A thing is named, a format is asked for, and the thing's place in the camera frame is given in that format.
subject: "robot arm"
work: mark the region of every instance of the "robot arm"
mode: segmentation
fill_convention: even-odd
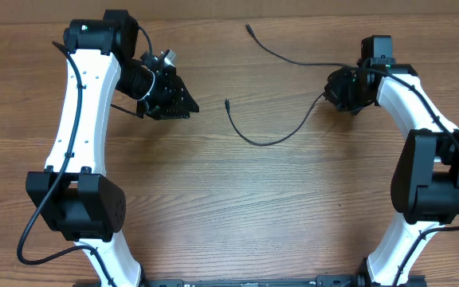
[[[132,257],[122,226],[126,213],[124,192],[108,180],[104,165],[105,136],[115,89],[137,100],[136,114],[155,120],[189,118],[199,107],[176,75],[176,55],[167,50],[159,57],[145,53],[132,59],[138,35],[137,21],[126,10],[106,10],[104,20],[73,20],[65,30],[65,49],[79,70],[83,84],[82,106],[72,157],[60,174],[77,110],[78,83],[68,65],[68,82],[60,127],[44,172],[29,172],[26,191],[35,206],[58,188],[41,215],[49,228],[60,231],[77,246],[95,248],[111,276],[85,250],[102,286],[136,287],[144,272]],[[69,192],[77,183],[75,192]]]
[[[421,232],[449,224],[459,214],[459,154],[434,123],[418,95],[391,77],[368,72],[366,68],[388,72],[413,85],[441,124],[459,139],[459,128],[447,120],[421,87],[417,73],[409,65],[397,65],[392,57],[390,36],[363,40],[361,69],[342,68],[332,73],[325,97],[338,110],[356,115],[369,104],[385,108],[406,140],[394,173],[390,194],[396,210],[378,248],[366,260],[367,284],[390,286],[403,259]],[[434,172],[434,163],[450,165],[449,172]],[[433,232],[422,240],[401,270],[398,284],[408,282],[408,273]]]

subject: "wall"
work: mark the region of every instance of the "wall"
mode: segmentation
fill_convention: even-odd
[[[459,0],[0,0],[0,24],[69,22],[127,9],[138,20],[459,13]]]

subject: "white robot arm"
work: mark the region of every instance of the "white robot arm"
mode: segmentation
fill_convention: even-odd
[[[167,50],[159,57],[146,52],[141,61],[132,59],[138,29],[142,28],[126,10],[106,10],[102,21],[73,20],[65,30],[65,47],[61,49],[70,58],[60,127],[45,171],[30,172],[26,179],[26,191],[49,228],[60,231],[77,247],[89,246],[83,250],[99,274],[101,286],[137,287],[145,282],[143,269],[132,257],[121,230],[126,213],[124,193],[105,177],[105,136],[115,89],[137,100],[135,115],[141,118],[186,119],[190,112],[199,111],[176,75],[174,52]],[[79,124],[73,133],[80,101]],[[67,154],[68,165],[62,171]],[[71,183],[77,183],[74,193],[66,192]],[[19,260],[31,265],[50,260],[24,259],[26,236],[25,232],[19,243]]]
[[[425,97],[433,111],[440,117],[444,126],[454,131],[458,126],[448,121],[431,102],[429,97],[424,93],[421,87],[421,81],[418,77],[410,74],[394,75],[415,88]],[[433,122],[432,117],[422,105],[418,96],[410,91],[406,86],[401,85],[390,77],[384,77],[380,81],[378,95],[378,104],[385,108],[392,116],[398,126],[403,138],[406,140],[410,130],[420,130],[426,128],[432,132],[442,132],[442,130]],[[406,222],[403,214],[394,213],[392,222],[377,249],[367,258],[367,271],[371,281],[380,285],[392,285],[394,276],[398,272],[398,267],[402,264],[403,258],[407,255],[414,241],[423,231],[434,227],[441,227],[439,222],[419,221],[415,224]],[[424,247],[436,233],[426,236],[426,240],[421,241],[414,254],[410,257],[407,265],[402,271],[398,284],[405,284],[408,281],[410,268],[415,263]]]

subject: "wooden table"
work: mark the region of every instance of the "wooden table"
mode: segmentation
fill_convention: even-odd
[[[459,14],[253,19],[270,48],[299,61],[355,63],[361,39],[390,34],[394,55],[419,72],[437,107],[459,124]],[[334,68],[291,65],[259,48],[245,21],[144,22],[156,51],[179,55],[178,73],[201,107],[190,120],[140,120],[113,110],[108,177],[127,196],[124,233],[149,278],[314,277],[353,273],[375,249],[394,209],[390,180],[403,139],[385,110],[357,116],[316,106],[273,147],[247,136],[293,130]],[[35,207],[25,191],[53,145],[65,94],[65,59],[50,42],[62,25],[0,26],[0,286],[69,286],[96,278],[82,253],[26,266],[15,248]],[[139,38],[138,51],[146,42]],[[117,93],[114,103],[134,108]],[[25,256],[71,246],[40,218]],[[459,286],[459,232],[438,234],[412,273]]]

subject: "cable end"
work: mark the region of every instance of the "cable end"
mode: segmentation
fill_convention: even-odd
[[[249,33],[251,34],[251,36],[254,37],[254,31],[253,31],[253,29],[251,28],[251,25],[249,25],[249,24],[246,23],[246,24],[245,24],[245,28],[247,29],[247,32],[249,32]]]
[[[229,110],[230,110],[230,100],[229,100],[229,99],[226,99],[226,100],[224,101],[224,106],[226,107],[226,111],[227,111],[228,113],[230,113],[230,111],[229,111]]]

